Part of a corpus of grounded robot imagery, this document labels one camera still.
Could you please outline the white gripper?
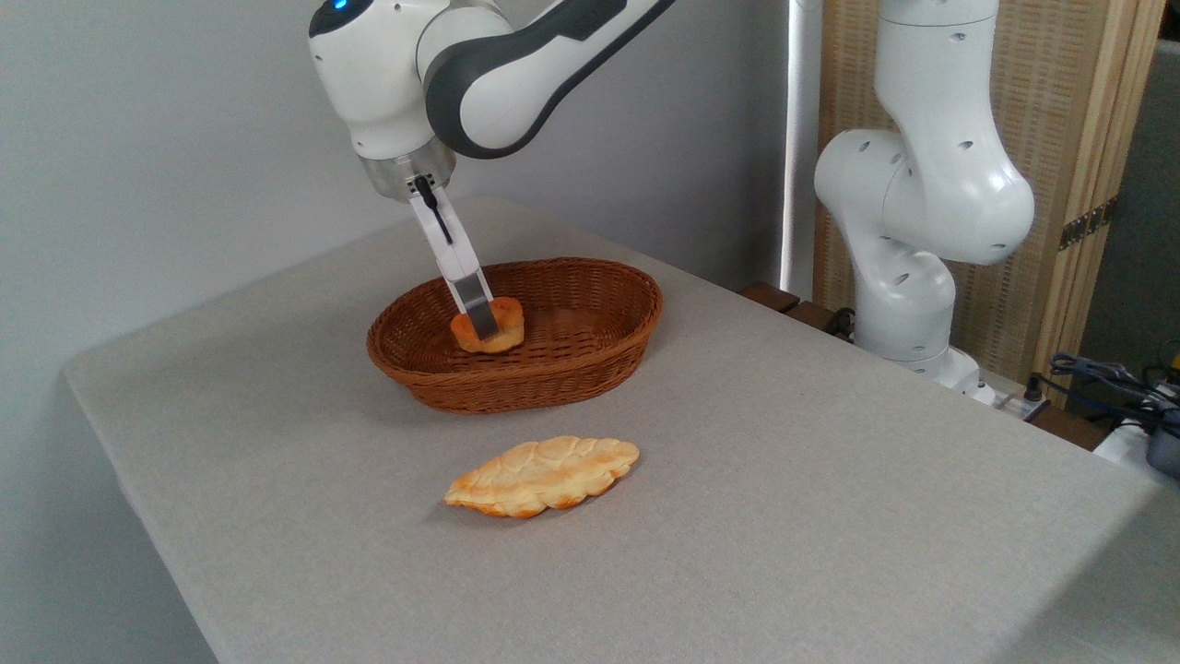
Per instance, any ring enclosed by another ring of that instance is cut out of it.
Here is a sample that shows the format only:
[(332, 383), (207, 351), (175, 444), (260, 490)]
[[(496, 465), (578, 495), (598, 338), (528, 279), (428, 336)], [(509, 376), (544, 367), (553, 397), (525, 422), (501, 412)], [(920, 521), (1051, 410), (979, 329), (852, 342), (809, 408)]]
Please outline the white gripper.
[(476, 248), (468, 242), (463, 223), (455, 213), (445, 189), (435, 184), (412, 184), (409, 205), (417, 211), (431, 250), (442, 277), (450, 281), (460, 314), (466, 314), (478, 338), (493, 338), (499, 333), (494, 314), (490, 309), (493, 295), (476, 256)]

